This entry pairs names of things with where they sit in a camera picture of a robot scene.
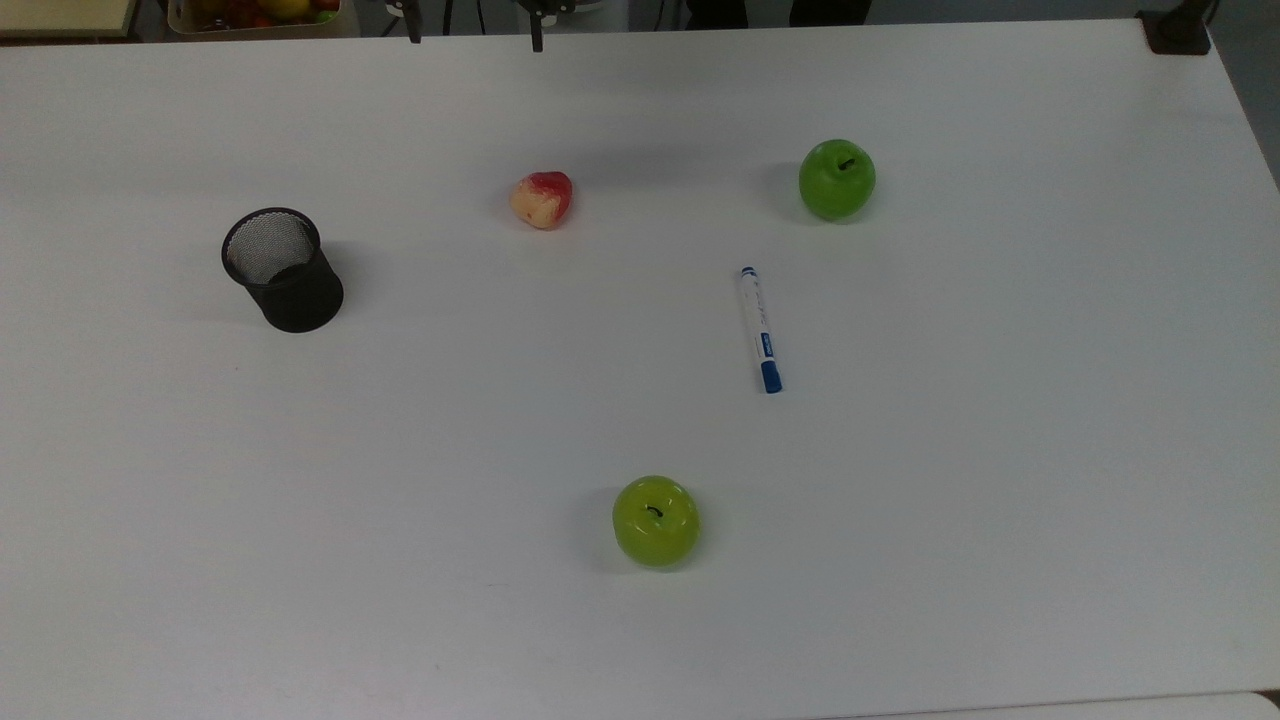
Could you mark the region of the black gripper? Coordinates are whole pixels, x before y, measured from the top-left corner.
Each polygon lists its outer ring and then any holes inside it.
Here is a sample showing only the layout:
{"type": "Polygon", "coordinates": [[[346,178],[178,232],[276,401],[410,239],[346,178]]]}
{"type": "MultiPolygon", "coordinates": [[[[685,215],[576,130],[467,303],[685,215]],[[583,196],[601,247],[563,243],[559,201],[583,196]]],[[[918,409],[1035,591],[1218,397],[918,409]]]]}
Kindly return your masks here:
{"type": "MultiPolygon", "coordinates": [[[[515,1],[526,14],[530,15],[530,36],[532,50],[544,50],[543,20],[545,17],[572,14],[577,10],[576,1],[515,1]]],[[[422,14],[419,1],[385,1],[389,14],[404,17],[404,29],[411,44],[421,44],[422,40],[422,14]]]]}

